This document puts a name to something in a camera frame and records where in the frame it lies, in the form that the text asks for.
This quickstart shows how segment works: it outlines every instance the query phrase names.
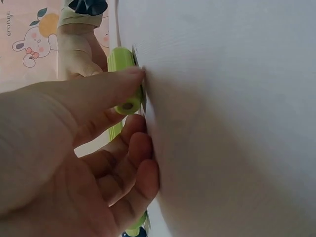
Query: lime green toy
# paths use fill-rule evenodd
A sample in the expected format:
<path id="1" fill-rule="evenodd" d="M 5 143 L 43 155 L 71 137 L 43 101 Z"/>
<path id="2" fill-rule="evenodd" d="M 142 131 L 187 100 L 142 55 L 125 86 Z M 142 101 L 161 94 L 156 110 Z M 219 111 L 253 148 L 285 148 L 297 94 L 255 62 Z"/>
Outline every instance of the lime green toy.
<path id="1" fill-rule="evenodd" d="M 131 51 L 122 47 L 112 50 L 108 58 L 109 72 L 121 71 L 132 66 L 135 66 L 135 60 Z M 116 112 L 121 115 L 130 115 L 137 112 L 141 107 L 142 97 L 143 93 L 140 87 L 125 103 L 115 107 Z"/>
<path id="2" fill-rule="evenodd" d="M 108 72 L 121 71 L 135 65 L 136 64 L 132 52 L 123 47 L 113 49 L 111 55 L 108 58 Z M 122 115 L 133 114 L 141 108 L 142 99 L 143 91 L 142 87 L 140 87 L 132 97 L 128 98 L 125 103 L 116 106 L 115 110 Z M 109 128 L 110 141 L 119 135 L 122 128 L 122 122 Z M 131 237 L 138 236 L 140 233 L 140 227 L 145 223 L 146 219 L 147 212 L 144 213 L 137 223 L 129 227 L 128 230 L 126 230 L 126 233 Z"/>

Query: pink bow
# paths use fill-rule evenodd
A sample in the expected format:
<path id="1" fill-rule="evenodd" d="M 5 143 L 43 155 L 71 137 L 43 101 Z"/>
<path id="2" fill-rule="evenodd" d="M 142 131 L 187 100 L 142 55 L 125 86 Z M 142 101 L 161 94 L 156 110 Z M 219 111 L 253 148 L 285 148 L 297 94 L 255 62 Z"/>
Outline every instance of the pink bow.
<path id="1" fill-rule="evenodd" d="M 34 52 L 31 48 L 26 49 L 26 54 L 32 55 L 34 59 L 37 59 L 40 56 L 39 53 Z"/>

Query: green plastic rod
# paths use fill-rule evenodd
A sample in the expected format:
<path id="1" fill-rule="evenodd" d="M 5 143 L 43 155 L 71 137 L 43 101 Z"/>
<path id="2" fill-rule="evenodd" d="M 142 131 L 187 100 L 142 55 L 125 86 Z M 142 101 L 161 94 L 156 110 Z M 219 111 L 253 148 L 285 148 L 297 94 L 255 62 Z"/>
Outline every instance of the green plastic rod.
<path id="1" fill-rule="evenodd" d="M 111 55 L 108 58 L 109 72 L 121 71 L 132 66 L 135 66 L 135 61 L 131 51 L 123 47 L 118 47 L 112 50 Z M 135 94 L 128 98 L 127 101 L 115 106 L 116 112 L 121 115 L 131 115 L 137 112 L 141 108 L 142 97 L 142 88 L 139 87 Z"/>

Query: hole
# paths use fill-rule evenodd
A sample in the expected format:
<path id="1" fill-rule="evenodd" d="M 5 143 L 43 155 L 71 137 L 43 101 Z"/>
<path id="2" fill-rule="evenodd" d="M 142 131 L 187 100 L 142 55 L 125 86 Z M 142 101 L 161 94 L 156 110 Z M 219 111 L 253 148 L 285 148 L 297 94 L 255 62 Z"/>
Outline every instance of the hole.
<path id="1" fill-rule="evenodd" d="M 133 108 L 133 104 L 132 103 L 125 103 L 125 104 L 123 104 L 122 107 L 125 110 L 130 110 L 131 108 Z"/>

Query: white wall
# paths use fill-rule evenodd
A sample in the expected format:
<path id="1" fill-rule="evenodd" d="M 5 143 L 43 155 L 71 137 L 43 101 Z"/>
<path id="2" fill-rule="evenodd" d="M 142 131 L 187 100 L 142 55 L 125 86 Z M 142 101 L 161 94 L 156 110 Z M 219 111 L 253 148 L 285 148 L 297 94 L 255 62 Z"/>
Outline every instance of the white wall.
<path id="1" fill-rule="evenodd" d="M 316 235 L 316 1 L 118 3 L 148 70 L 152 236 Z"/>

